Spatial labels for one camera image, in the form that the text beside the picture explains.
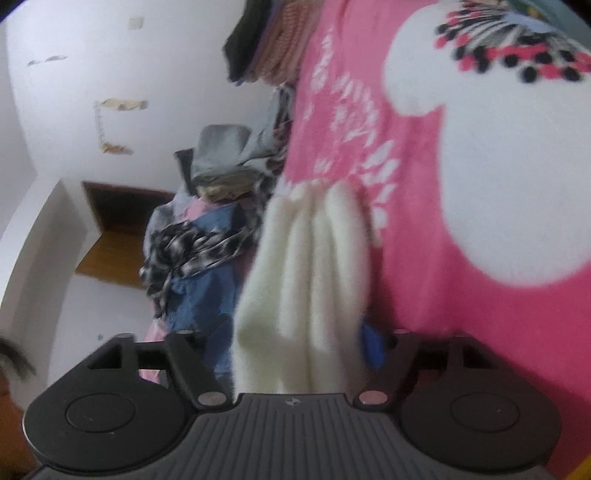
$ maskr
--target white cartoon print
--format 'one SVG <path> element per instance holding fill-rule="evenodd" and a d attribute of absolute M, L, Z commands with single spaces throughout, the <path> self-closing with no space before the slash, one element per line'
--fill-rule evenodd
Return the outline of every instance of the white cartoon print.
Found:
<path fill-rule="evenodd" d="M 407 19 L 384 64 L 384 92 L 402 115 L 444 106 L 441 207 L 468 259 L 513 286 L 558 281 L 591 259 L 591 82 L 525 83 L 502 66 L 479 72 L 473 59 L 458 68 L 457 43 L 435 34 L 459 10 L 442 1 Z"/>

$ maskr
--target white wall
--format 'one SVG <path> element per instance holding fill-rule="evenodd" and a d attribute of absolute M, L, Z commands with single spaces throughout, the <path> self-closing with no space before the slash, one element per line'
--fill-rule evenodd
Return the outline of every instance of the white wall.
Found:
<path fill-rule="evenodd" d="M 175 191 L 173 152 L 195 146 L 205 125 L 265 116 L 268 86 L 226 81 L 221 49 L 242 8 L 243 0 L 24 2 L 8 19 L 9 68 L 37 170 L 64 177 L 79 206 L 80 180 Z M 135 16 L 144 27 L 128 30 Z M 56 55 L 67 59 L 27 66 Z M 134 155 L 99 151 L 93 102 L 110 97 L 149 103 L 103 113 L 106 139 Z"/>
<path fill-rule="evenodd" d="M 0 236 L 35 179 L 12 96 L 5 30 L 0 24 Z"/>
<path fill-rule="evenodd" d="M 86 228 L 63 188 L 56 214 L 46 227 L 41 245 L 34 253 L 14 313 L 10 337 L 17 341 L 37 369 L 27 382 L 15 381 L 15 401 L 26 407 L 41 393 L 48 379 L 51 350 L 58 320 Z"/>
<path fill-rule="evenodd" d="M 48 384 L 118 333 L 143 340 L 151 322 L 152 310 L 142 290 L 74 275 L 57 324 Z"/>

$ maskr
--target ribbed gray surface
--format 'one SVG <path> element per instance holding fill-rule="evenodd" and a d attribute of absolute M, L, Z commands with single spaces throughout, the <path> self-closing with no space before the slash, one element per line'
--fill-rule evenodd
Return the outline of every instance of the ribbed gray surface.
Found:
<path fill-rule="evenodd" d="M 538 467 L 500 479 L 553 480 Z M 44 468 L 33 480 L 73 480 Z M 197 418 L 167 456 L 117 480 L 483 479 L 442 465 L 409 445 L 383 414 L 342 395 L 245 395 L 231 411 Z"/>

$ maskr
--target pile of clothes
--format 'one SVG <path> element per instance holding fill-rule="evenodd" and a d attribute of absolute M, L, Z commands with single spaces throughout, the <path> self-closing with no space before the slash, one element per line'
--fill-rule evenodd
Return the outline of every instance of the pile of clothes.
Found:
<path fill-rule="evenodd" d="M 156 319 L 146 340 L 185 329 L 207 336 L 203 361 L 228 392 L 232 318 L 287 155 L 293 103 L 292 88 L 277 88 L 261 129 L 209 125 L 197 146 L 176 152 L 184 185 L 154 210 L 144 238 L 139 274 Z"/>
<path fill-rule="evenodd" d="M 295 83 L 322 0 L 246 0 L 223 46 L 230 82 Z"/>
<path fill-rule="evenodd" d="M 176 152 L 185 185 L 156 208 L 144 239 L 140 276 L 155 317 L 145 341 L 205 337 L 203 363 L 228 395 L 353 394 L 384 361 L 364 321 L 369 247 L 355 194 L 310 184 L 274 195 L 293 100 L 278 88 L 259 131 L 210 125 Z"/>

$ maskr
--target peeling paint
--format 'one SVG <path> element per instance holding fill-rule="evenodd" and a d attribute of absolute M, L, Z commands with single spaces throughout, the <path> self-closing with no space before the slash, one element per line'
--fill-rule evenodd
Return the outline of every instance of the peeling paint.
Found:
<path fill-rule="evenodd" d="M 110 153 L 112 155 L 133 155 L 134 151 L 124 145 L 113 145 L 108 142 L 100 146 L 103 153 Z"/>
<path fill-rule="evenodd" d="M 60 61 L 60 60 L 65 60 L 65 59 L 67 59 L 66 55 L 52 55 L 51 57 L 47 57 L 43 61 L 31 60 L 29 63 L 27 63 L 27 67 L 30 67 L 32 65 L 39 65 L 40 63 L 45 63 L 48 61 Z"/>
<path fill-rule="evenodd" d="M 65 56 L 65 55 L 54 55 L 53 57 L 47 58 L 45 61 L 59 61 L 59 60 L 65 60 L 65 59 L 67 59 L 67 56 Z"/>
<path fill-rule="evenodd" d="M 100 106 L 117 110 L 119 112 L 127 110 L 145 110 L 148 108 L 147 100 L 120 100 L 118 98 L 107 98 L 101 102 Z"/>

